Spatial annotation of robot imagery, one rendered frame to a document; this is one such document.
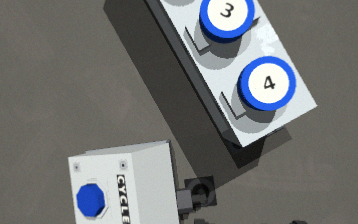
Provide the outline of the blue screw cap with white number 4 top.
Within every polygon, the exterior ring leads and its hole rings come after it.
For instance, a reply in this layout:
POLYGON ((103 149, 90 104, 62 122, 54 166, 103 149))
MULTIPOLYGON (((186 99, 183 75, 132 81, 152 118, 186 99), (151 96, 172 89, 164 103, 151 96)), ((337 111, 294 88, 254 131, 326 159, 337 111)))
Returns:
POLYGON ((296 77, 284 60, 263 56, 250 62, 239 74, 237 91, 249 108, 273 111, 285 106, 293 97, 296 77))

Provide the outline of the white control panel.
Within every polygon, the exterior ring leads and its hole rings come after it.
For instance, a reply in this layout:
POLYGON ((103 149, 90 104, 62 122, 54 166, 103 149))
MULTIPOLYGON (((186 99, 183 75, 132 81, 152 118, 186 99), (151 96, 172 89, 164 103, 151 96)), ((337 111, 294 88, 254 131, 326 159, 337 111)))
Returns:
POLYGON ((217 205, 213 176, 176 188, 170 140, 85 152, 68 157, 76 224, 181 224, 217 205))

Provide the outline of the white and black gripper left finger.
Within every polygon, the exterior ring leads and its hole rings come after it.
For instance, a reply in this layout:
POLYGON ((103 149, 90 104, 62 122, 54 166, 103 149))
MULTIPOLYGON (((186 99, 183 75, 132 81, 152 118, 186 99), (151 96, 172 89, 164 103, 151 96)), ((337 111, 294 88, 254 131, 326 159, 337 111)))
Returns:
POLYGON ((194 219, 194 224, 209 224, 209 222, 205 222, 205 219, 194 219))

